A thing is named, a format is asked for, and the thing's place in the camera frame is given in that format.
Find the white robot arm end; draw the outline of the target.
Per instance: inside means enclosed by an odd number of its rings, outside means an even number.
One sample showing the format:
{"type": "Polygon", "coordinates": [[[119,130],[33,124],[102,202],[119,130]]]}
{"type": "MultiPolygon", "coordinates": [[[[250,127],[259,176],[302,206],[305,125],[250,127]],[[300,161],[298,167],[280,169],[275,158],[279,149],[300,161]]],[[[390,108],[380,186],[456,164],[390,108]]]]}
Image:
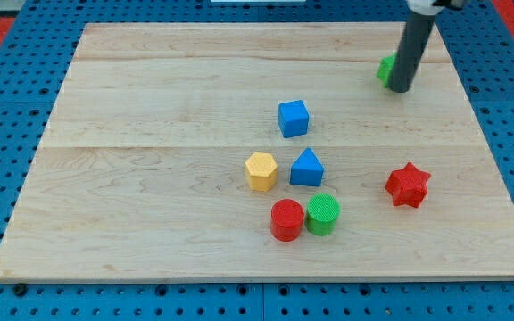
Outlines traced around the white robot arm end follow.
{"type": "Polygon", "coordinates": [[[420,15],[435,16],[443,9],[459,11],[470,0],[406,0],[409,9],[420,15]]]}

